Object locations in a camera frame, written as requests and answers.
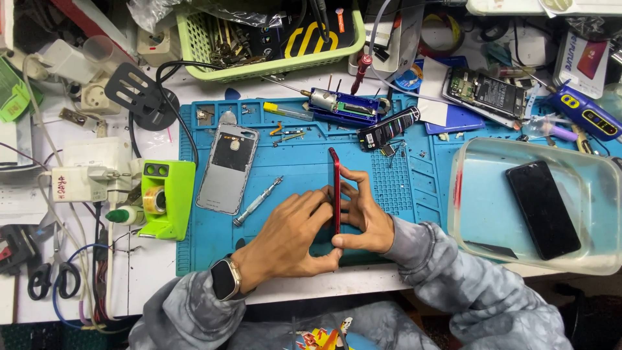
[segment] red smartphone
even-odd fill
[[[334,148],[328,149],[328,183],[333,183],[333,224],[335,235],[338,235],[341,227],[341,174],[339,173],[339,157]]]
[[[600,59],[603,57],[605,50],[609,49],[609,42],[600,41],[592,42],[588,41],[577,64],[579,72],[585,74],[591,80],[594,80],[594,75],[600,65]]]

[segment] hand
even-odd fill
[[[343,249],[318,258],[309,255],[315,235],[333,217],[327,193],[328,186],[291,195],[272,211],[257,237],[232,254],[242,276],[242,293],[270,278],[311,277],[339,267]]]
[[[351,171],[341,167],[341,176],[356,181],[358,190],[341,180],[341,193],[350,198],[341,200],[341,222],[358,227],[360,235],[339,234],[333,237],[333,245],[339,248],[366,249],[370,252],[386,253],[393,245],[395,229],[393,219],[374,201],[369,186],[369,175],[365,171]]]

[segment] smartwatch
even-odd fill
[[[217,261],[210,269],[216,299],[220,301],[240,300],[246,295],[239,291],[242,276],[238,264],[230,259],[231,254]]]

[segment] gray phone back cover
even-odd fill
[[[239,212],[258,142],[256,130],[230,123],[218,125],[198,190],[198,207],[229,215]]]

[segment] hoodie sleeve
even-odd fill
[[[433,223],[393,217],[384,256],[424,303],[453,314],[450,329],[464,349],[572,349],[556,307],[501,265],[459,252]]]
[[[223,344],[238,328],[244,300],[218,301],[209,271],[168,282],[145,303],[129,333],[132,350],[204,349]]]

